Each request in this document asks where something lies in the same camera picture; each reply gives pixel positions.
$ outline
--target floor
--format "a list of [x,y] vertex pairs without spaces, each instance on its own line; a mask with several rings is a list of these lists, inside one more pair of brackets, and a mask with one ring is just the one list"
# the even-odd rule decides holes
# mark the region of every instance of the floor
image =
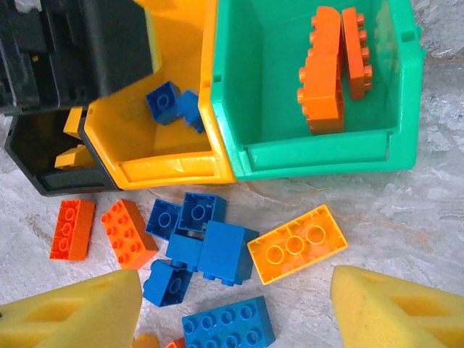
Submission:
[[[144,301],[138,333],[158,335],[164,347],[182,336],[184,315],[264,294],[277,336],[272,347],[342,347],[329,297],[335,265],[357,265],[464,295],[464,1],[414,0],[413,5],[428,47],[413,170],[85,196],[97,201],[97,217],[128,198],[147,218],[156,198],[181,203],[186,191],[210,192],[228,200],[228,222],[262,233],[327,204],[350,243],[342,253],[270,286],[261,285],[256,270],[250,281],[233,288],[195,274],[183,304],[159,309]],[[9,122],[0,117],[0,144]],[[0,303],[118,269],[98,222],[85,262],[48,259],[62,197],[39,196],[3,149],[0,195]],[[164,257],[166,243],[157,242]],[[147,265],[141,280],[148,275]]]

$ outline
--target triangular sponge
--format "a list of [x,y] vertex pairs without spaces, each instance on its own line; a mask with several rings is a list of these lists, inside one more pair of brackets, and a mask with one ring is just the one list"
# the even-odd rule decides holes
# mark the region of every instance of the triangular sponge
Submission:
[[136,270],[0,306],[1,348],[129,348],[141,307]]
[[337,266],[331,298],[345,348],[464,347],[464,297]]

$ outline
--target lego duplo brick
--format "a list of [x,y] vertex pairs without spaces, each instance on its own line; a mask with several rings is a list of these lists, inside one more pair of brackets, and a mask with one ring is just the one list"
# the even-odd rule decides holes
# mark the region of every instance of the lego duplo brick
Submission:
[[138,270],[158,252],[134,202],[120,199],[102,215],[101,223],[122,269]]
[[327,206],[320,206],[248,243],[264,285],[348,247]]
[[144,283],[144,298],[157,307],[182,303],[190,284],[192,273],[177,268],[167,260],[156,260]]
[[219,278],[224,285],[241,285],[250,279],[253,261],[247,243],[259,236],[248,228],[210,221],[204,235],[198,270],[206,279]]
[[178,228],[184,231],[204,233],[208,222],[225,218],[226,200],[215,194],[187,192],[183,200]]
[[84,199],[61,202],[50,259],[82,261],[87,257],[94,212],[95,203]]
[[188,348],[269,347],[276,338],[264,296],[182,318]]
[[150,218],[146,224],[146,232],[169,241],[178,223],[181,206],[162,199],[154,201]]
[[331,298],[346,348],[464,347],[464,297],[336,266]]

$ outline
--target yellow plastic bin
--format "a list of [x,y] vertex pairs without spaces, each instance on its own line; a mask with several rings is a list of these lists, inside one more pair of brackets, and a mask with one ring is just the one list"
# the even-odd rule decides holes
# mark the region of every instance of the yellow plastic bin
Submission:
[[[210,102],[217,3],[149,1],[159,70],[89,106],[84,130],[120,189],[236,181]],[[145,96],[169,80],[199,92],[205,133],[185,120],[168,126],[153,121]]]

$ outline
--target toy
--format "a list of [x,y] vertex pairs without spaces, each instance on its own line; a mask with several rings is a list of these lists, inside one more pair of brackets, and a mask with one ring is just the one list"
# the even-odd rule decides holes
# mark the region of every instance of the toy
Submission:
[[348,247],[327,206],[322,205],[250,241],[261,281],[268,285]]
[[182,318],[186,346],[269,347],[276,338],[264,296]]
[[173,233],[167,246],[166,256],[172,259],[172,265],[186,268],[189,272],[196,272],[202,246],[201,239]]
[[225,206],[226,200],[214,194],[187,192],[183,200],[178,228],[204,233],[210,220],[224,221]]
[[150,269],[150,277],[144,283],[144,298],[157,307],[182,303],[192,273],[166,260],[154,261]]
[[51,243],[50,259],[83,261],[94,219],[95,203],[84,199],[62,201]]
[[169,125],[182,118],[178,111],[178,97],[181,90],[171,81],[163,83],[153,92],[146,95],[153,120],[162,125]]
[[204,132],[202,115],[198,109],[198,96],[192,91],[185,91],[178,101],[179,115],[185,117],[189,126],[197,133]]
[[363,14],[356,12],[356,7],[344,9],[343,29],[347,50],[349,90],[354,100],[364,98],[365,92],[372,89],[372,65],[368,64],[369,48],[366,46],[368,32],[360,29],[364,25]]
[[132,340],[131,348],[160,348],[160,343],[156,336],[143,333],[137,339]]
[[158,252],[134,202],[120,199],[101,216],[101,223],[122,269],[138,270]]
[[0,305],[0,347],[128,348],[141,308],[135,270]]
[[253,269],[247,243],[259,235],[245,227],[208,222],[198,270],[206,279],[219,278],[227,286],[241,285],[251,278]]
[[154,201],[150,218],[146,224],[146,232],[169,241],[178,222],[181,206],[157,199]]
[[331,298],[346,348],[458,348],[464,297],[362,268],[336,266]]

